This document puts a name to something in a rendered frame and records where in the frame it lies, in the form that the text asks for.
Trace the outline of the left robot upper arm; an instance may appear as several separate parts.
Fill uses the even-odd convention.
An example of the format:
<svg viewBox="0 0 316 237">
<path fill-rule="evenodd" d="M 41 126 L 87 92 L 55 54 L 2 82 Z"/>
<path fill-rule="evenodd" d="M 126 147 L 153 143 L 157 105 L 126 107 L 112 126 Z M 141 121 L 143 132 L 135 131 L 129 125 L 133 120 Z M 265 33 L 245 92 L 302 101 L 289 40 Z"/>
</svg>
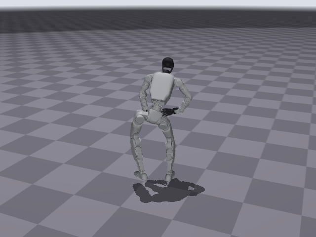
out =
<svg viewBox="0 0 316 237">
<path fill-rule="evenodd" d="M 152 81 L 152 77 L 153 77 L 153 74 L 149 74 L 149 75 L 145 76 L 144 82 L 143 82 L 142 87 L 141 87 L 140 92 L 139 92 L 139 97 L 141 99 L 144 99 L 147 96 L 146 90 L 149 88 L 150 82 Z"/>
</svg>

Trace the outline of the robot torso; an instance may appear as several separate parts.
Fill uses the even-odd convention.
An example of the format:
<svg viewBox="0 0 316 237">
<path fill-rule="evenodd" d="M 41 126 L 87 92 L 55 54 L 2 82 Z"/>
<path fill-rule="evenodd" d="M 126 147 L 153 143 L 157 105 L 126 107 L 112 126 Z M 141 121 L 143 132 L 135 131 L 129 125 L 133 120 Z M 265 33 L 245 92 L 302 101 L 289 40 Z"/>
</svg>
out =
<svg viewBox="0 0 316 237">
<path fill-rule="evenodd" d="M 145 121 L 159 125 L 161 122 L 161 105 L 166 105 L 171 97 L 174 88 L 174 75 L 169 73 L 156 72 L 153 74 L 150 96 L 154 104 L 151 109 L 148 109 L 148 117 Z"/>
</svg>

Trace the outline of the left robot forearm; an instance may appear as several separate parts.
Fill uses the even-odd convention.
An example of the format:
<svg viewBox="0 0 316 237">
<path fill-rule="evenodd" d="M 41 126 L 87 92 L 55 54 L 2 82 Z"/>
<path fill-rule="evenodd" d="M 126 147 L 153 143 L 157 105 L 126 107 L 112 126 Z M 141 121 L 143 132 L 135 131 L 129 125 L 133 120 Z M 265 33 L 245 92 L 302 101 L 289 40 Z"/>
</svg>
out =
<svg viewBox="0 0 316 237">
<path fill-rule="evenodd" d="M 147 97 L 145 97 L 144 99 L 141 99 L 140 102 L 141 102 L 142 110 L 144 112 L 148 110 Z"/>
</svg>

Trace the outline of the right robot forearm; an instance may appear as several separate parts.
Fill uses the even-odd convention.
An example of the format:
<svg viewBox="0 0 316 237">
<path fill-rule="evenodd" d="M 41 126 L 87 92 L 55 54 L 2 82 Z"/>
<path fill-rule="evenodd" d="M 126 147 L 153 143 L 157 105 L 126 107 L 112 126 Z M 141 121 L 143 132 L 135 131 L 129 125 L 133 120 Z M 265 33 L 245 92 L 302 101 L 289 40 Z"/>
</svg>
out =
<svg viewBox="0 0 316 237">
<path fill-rule="evenodd" d="M 184 110 L 186 109 L 187 106 L 189 106 L 189 103 L 186 103 L 186 102 L 183 100 L 182 104 L 181 104 L 179 107 L 177 107 L 178 109 L 177 109 L 177 110 L 174 110 L 175 114 L 184 112 Z"/>
</svg>

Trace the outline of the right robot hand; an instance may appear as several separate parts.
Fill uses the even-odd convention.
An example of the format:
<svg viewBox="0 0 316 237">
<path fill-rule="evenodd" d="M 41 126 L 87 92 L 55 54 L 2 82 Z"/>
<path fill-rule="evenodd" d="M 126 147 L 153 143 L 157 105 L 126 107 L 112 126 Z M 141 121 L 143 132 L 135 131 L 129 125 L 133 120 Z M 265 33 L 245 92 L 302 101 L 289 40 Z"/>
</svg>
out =
<svg viewBox="0 0 316 237">
<path fill-rule="evenodd" d="M 164 108 L 162 109 L 161 113 L 163 113 L 162 116 L 169 116 L 169 115 L 172 115 L 172 114 L 175 114 L 174 110 L 177 110 L 178 108 L 173 108 L 173 109 L 168 109 L 168 108 Z"/>
</svg>

